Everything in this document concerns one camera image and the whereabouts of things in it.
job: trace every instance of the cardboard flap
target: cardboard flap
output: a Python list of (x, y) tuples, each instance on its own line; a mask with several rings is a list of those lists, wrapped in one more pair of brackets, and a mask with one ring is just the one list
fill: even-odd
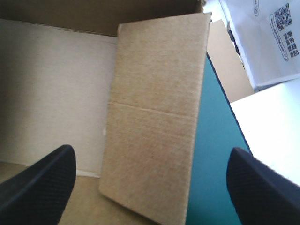
[(198, 0), (0, 0), (0, 18), (117, 35), (120, 23), (199, 11)]
[(210, 15), (122, 24), (100, 191), (184, 224)]

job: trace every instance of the teal surface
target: teal surface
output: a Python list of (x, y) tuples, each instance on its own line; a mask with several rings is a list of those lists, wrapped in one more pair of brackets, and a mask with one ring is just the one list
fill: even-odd
[(227, 163), (233, 147), (248, 149), (209, 60), (204, 83), (187, 225), (240, 225), (226, 186)]

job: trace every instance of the cardboard box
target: cardboard box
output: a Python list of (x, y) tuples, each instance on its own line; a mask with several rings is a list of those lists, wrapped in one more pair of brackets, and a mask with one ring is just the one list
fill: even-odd
[[(194, 14), (200, 2), (0, 4), (3, 19), (64, 28), (1, 20), (0, 160), (31, 165), (69, 143), (81, 175), (97, 177), (107, 139), (100, 190), (151, 220), (184, 224), (210, 20)], [(127, 24), (119, 26), (106, 131), (116, 39), (99, 34), (116, 35), (119, 23)]]

